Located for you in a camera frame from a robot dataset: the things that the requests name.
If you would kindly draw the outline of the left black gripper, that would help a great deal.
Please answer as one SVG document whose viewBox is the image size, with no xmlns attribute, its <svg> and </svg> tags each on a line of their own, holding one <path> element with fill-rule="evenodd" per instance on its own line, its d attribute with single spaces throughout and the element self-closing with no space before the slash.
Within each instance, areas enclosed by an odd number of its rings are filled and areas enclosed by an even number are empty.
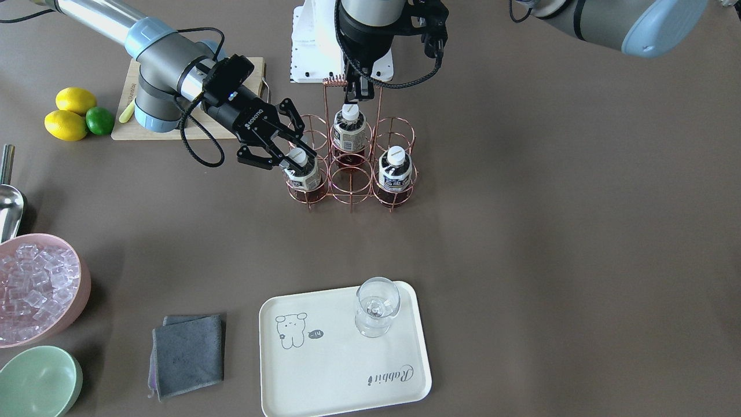
<svg viewBox="0 0 741 417">
<path fill-rule="evenodd" d="M 373 100 L 369 79 L 397 36 L 417 36 L 424 55 L 442 65 L 449 10 L 441 1 L 338 1 L 336 39 L 345 65 L 345 103 Z"/>
</svg>

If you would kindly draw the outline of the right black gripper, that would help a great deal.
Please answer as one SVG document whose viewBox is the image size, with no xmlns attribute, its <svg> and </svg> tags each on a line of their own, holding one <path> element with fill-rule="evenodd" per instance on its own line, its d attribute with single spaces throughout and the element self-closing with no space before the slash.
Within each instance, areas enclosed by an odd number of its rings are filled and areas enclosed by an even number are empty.
<svg viewBox="0 0 741 417">
<path fill-rule="evenodd" d="M 217 61 L 202 80 L 204 111 L 243 144 L 237 161 L 264 170 L 286 166 L 285 153 L 274 143 L 281 137 L 304 150 L 307 162 L 315 164 L 317 153 L 303 141 L 305 124 L 293 100 L 284 98 L 275 105 L 262 100 L 244 86 L 252 71 L 254 65 L 246 56 L 234 54 Z M 250 146 L 263 148 L 268 156 L 253 154 Z"/>
</svg>

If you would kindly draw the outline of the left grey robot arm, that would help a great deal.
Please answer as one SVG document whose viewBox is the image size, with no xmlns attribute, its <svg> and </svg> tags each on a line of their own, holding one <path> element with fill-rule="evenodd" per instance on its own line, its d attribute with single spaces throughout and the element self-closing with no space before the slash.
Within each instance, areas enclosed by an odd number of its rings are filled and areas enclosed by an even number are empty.
<svg viewBox="0 0 741 417">
<path fill-rule="evenodd" d="M 523 1 L 534 17 L 575 39 L 628 56 L 656 58 L 677 47 L 694 29 L 706 1 Z M 448 40 L 448 8 L 441 1 L 336 1 L 332 18 L 344 61 L 345 102 L 373 100 L 375 87 L 410 88 L 440 70 Z M 417 36 L 433 69 L 405 83 L 379 80 L 374 64 L 398 36 Z"/>
</svg>

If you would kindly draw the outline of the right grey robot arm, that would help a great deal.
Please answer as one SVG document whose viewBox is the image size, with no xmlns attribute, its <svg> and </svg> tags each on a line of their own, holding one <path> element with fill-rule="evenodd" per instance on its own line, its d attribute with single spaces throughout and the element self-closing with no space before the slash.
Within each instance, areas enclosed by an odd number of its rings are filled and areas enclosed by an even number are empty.
<svg viewBox="0 0 741 417">
<path fill-rule="evenodd" d="M 221 55 L 194 42 L 160 19 L 122 1 L 40 1 L 40 5 L 90 27 L 122 45 L 138 62 L 134 115 L 145 129 L 177 129 L 182 141 L 195 108 L 240 142 L 239 163 L 307 174 L 317 153 L 303 141 L 304 124 L 288 98 L 269 104 L 244 82 L 254 71 L 246 56 Z"/>
</svg>

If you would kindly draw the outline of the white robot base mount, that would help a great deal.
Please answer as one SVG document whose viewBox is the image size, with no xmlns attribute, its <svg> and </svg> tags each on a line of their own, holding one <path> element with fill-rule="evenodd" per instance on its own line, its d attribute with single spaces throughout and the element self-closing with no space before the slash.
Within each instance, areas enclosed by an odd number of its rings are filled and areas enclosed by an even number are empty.
<svg viewBox="0 0 741 417">
<path fill-rule="evenodd" d="M 322 82 L 331 75 L 344 73 L 342 51 L 336 39 L 337 1 L 306 1 L 294 9 L 291 56 L 291 81 Z M 376 61 L 373 79 L 392 80 L 394 66 L 389 51 Z"/>
</svg>

